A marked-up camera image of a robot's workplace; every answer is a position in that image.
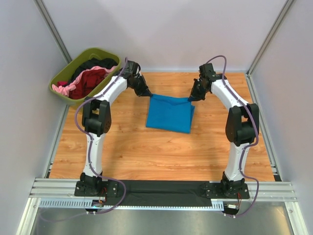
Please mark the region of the blue t shirt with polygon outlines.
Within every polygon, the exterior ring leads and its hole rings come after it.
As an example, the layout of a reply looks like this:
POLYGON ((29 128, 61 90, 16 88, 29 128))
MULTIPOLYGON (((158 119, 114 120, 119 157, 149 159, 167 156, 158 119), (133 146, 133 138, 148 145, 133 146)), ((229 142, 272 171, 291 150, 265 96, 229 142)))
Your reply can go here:
POLYGON ((194 111, 195 106, 186 97, 154 94, 150 98, 146 127, 189 134, 194 111))

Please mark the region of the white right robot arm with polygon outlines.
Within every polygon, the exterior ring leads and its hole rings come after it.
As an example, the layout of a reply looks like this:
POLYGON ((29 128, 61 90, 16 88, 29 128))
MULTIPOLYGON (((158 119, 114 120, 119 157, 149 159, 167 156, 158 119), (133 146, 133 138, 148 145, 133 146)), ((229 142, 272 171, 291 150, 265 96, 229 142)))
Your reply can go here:
POLYGON ((214 94, 228 110, 225 134, 230 142, 228 163, 219 183, 204 183, 204 196, 213 198, 249 198, 244 167, 249 149, 259 137, 259 107, 248 103, 231 87, 223 74, 217 74, 211 63, 199 67, 199 78, 189 101, 204 100, 207 93, 214 94))

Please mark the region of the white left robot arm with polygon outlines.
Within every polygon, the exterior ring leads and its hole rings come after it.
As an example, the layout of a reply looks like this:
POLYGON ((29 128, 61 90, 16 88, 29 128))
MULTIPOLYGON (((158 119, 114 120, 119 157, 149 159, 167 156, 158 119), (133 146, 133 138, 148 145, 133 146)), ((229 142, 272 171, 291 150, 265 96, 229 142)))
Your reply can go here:
POLYGON ((108 84, 93 97, 86 97, 78 109, 82 109, 82 128, 87 137, 86 163, 75 196, 99 196, 108 185, 109 179, 102 177, 102 151, 104 139, 112 125, 111 105, 127 88, 139 97, 151 97, 141 67, 137 62, 127 61, 108 84))

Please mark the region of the green plastic laundry bin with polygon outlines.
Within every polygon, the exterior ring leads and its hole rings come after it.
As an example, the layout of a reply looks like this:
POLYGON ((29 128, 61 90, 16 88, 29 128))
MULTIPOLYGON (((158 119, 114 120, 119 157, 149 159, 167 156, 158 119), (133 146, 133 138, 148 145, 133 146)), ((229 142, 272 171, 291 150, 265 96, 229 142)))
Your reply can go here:
POLYGON ((117 55, 102 50, 100 48, 89 48, 83 51, 73 61, 71 61, 61 72, 59 72, 50 82, 49 88, 67 105, 77 108, 85 101, 85 98, 93 97, 100 93, 110 82, 116 72, 119 72, 121 60, 117 55), (111 58, 118 65, 111 69, 95 66, 81 72, 74 81, 69 82, 74 71, 85 61, 91 58, 105 59, 111 58))

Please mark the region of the right aluminium frame post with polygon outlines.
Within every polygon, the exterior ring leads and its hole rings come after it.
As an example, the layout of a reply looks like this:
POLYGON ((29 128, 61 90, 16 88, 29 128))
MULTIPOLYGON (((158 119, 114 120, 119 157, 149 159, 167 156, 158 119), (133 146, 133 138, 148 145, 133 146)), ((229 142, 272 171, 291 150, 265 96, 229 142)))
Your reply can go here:
POLYGON ((259 64, 266 50, 270 46, 272 40, 274 39, 276 33, 278 32, 280 26, 282 25, 283 21, 285 20, 287 14, 289 13, 290 9, 293 7, 295 2, 296 2, 295 0, 286 0, 285 3, 283 4, 282 9, 280 10, 272 27, 270 28, 268 34, 266 35, 261 47, 259 48, 256 56, 254 57, 249 69, 247 70, 246 72, 247 76, 251 76, 252 73, 255 71, 257 65, 259 64))

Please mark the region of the aluminium frame post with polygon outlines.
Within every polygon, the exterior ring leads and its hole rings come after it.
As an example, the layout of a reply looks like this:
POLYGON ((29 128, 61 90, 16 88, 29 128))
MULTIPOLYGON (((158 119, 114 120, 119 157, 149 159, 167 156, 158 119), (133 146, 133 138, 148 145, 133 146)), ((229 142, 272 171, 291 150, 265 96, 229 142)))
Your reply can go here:
POLYGON ((274 39, 276 33, 278 32, 280 26, 282 25, 283 21, 285 20, 287 14, 289 13, 290 9, 293 7, 295 2, 296 2, 295 0, 286 0, 285 3, 283 4, 282 9, 280 10, 272 27, 270 28, 268 34, 266 35, 261 47, 259 48, 256 56, 254 57, 249 69, 247 70, 246 72, 247 76, 251 76, 252 73, 255 71, 257 65, 259 64, 266 50, 270 46, 272 40, 274 39))
POLYGON ((46 7, 43 0, 34 0, 34 3, 36 4, 43 20, 45 21, 49 31, 51 32, 58 48, 61 51, 61 54, 63 55, 65 61, 69 64, 72 61, 72 57, 70 53, 67 50, 67 47, 48 11, 48 8, 46 7))

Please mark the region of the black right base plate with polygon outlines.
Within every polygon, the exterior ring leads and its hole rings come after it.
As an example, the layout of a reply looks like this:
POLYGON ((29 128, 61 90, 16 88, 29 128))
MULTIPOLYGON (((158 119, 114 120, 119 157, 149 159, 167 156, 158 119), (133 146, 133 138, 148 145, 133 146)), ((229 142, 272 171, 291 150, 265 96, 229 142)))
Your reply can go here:
POLYGON ((218 183, 206 182, 200 186, 203 196, 209 199, 249 199, 249 190, 244 181, 218 183))

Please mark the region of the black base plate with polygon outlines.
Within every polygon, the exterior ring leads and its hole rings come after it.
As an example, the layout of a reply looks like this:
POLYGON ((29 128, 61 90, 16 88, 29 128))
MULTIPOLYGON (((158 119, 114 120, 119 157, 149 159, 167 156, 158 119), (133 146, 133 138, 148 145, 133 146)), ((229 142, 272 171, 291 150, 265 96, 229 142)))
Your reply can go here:
POLYGON ((120 197, 123 195, 124 187, 112 180, 76 183, 74 195, 80 197, 120 197))
POLYGON ((206 182, 200 186, 203 196, 209 199, 249 199, 249 190, 244 181, 218 183, 206 182))

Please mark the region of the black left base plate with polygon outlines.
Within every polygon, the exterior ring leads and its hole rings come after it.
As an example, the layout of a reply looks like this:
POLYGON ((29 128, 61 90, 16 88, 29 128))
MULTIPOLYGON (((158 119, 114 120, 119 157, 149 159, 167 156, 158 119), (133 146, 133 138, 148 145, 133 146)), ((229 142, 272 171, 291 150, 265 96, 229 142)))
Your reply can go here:
POLYGON ((123 195, 124 187, 112 180, 76 183, 74 195, 80 197, 120 197, 123 195))

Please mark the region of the left aluminium frame post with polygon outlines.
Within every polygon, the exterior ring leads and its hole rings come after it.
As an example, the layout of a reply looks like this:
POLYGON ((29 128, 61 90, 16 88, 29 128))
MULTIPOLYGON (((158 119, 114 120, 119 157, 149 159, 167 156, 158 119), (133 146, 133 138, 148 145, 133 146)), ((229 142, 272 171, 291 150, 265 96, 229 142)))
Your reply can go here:
POLYGON ((48 11, 48 8, 46 7, 43 0, 34 0, 34 3, 36 4, 43 20, 45 21, 49 31, 51 32, 58 48, 61 51, 61 54, 63 55, 65 61, 69 64, 72 61, 72 57, 70 53, 67 50, 67 47, 48 11))

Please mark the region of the aluminium front frame beam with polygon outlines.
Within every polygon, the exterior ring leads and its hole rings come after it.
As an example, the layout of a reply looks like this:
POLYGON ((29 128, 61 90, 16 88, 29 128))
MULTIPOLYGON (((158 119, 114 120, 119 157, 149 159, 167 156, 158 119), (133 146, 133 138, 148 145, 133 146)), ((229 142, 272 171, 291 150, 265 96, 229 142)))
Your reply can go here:
POLYGON ((238 188, 222 190, 218 182, 205 181, 144 181, 125 180, 118 182, 102 182, 98 192, 86 189, 77 179, 35 179, 30 197, 33 198, 99 198, 127 196, 198 196, 208 199, 259 201, 296 201, 296 195, 290 182, 246 182, 238 188))

